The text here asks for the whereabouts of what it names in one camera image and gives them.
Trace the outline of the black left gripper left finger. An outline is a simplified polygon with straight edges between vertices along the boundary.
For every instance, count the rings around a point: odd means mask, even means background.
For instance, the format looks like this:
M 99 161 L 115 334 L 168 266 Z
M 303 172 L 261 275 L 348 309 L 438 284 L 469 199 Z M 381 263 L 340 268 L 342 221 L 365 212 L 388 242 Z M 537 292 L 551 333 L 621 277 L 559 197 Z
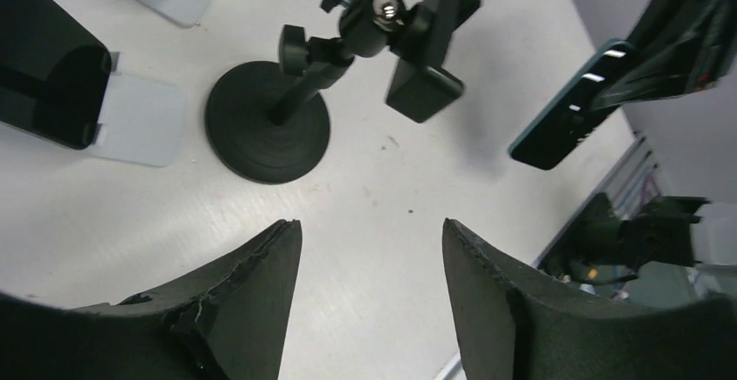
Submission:
M 276 379 L 302 251 L 280 220 L 211 263 L 118 304 L 1 297 L 4 379 Z

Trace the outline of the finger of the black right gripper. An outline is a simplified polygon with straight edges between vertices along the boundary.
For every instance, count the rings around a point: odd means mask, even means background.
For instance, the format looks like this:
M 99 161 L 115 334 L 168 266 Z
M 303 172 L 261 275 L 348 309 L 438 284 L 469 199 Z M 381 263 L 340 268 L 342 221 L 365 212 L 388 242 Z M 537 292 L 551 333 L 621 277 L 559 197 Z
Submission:
M 602 51 L 591 111 L 707 90 L 736 56 L 736 0 L 650 0 L 629 35 Z

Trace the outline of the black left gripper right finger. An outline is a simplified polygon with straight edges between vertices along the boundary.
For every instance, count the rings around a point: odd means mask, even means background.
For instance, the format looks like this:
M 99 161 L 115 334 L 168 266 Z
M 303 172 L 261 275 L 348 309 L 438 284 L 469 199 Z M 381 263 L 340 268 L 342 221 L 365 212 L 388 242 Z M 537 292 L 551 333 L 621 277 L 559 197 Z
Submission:
M 733 379 L 736 302 L 670 309 L 588 294 L 447 219 L 442 255 L 469 379 Z

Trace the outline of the black phone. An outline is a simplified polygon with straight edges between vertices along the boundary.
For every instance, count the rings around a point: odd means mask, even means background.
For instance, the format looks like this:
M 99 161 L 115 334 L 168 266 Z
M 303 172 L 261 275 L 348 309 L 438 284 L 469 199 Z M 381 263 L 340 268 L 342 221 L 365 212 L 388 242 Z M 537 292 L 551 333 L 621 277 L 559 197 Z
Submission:
M 592 103 L 636 55 L 623 39 L 605 42 L 509 145 L 510 157 L 539 170 L 556 167 L 615 111 Z
M 73 150 L 96 135 L 107 47 L 53 0 L 1 0 L 1 121 Z

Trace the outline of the black tall clamp stand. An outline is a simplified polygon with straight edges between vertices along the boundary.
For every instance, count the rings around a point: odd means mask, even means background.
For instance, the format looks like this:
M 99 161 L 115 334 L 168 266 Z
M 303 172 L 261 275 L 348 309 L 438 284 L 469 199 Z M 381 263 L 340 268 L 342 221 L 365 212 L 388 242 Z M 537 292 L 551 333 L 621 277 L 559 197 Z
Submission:
M 331 122 L 322 91 L 354 61 L 390 50 L 397 59 L 387 106 L 424 123 L 465 90 L 444 68 L 455 31 L 482 0 L 322 0 L 341 8 L 336 37 L 308 37 L 301 26 L 283 26 L 278 58 L 227 71 L 214 84 L 204 110 L 211 149 L 239 177 L 262 184 L 295 181 L 323 159 Z

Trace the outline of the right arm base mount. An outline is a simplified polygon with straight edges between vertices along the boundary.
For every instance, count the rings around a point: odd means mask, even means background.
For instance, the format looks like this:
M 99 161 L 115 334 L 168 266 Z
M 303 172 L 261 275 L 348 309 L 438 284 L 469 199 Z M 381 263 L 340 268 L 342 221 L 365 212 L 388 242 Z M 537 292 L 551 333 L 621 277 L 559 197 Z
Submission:
M 615 214 L 604 192 L 595 194 L 551 243 L 537 268 L 593 286 L 627 283 L 647 263 L 693 267 L 691 226 L 705 197 L 655 197 L 633 217 Z

